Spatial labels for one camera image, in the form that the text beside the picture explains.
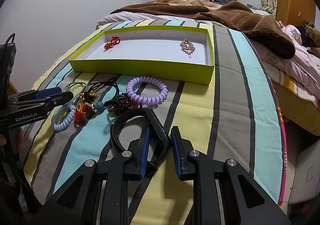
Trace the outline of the person's hand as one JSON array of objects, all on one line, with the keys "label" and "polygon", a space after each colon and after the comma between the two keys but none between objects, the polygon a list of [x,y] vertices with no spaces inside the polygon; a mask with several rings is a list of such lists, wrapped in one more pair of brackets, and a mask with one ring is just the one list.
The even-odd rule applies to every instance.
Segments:
[{"label": "person's hand", "polygon": [[0,146],[9,145],[16,150],[19,154],[23,153],[23,140],[24,134],[22,128],[10,130],[8,135],[1,135]]}]

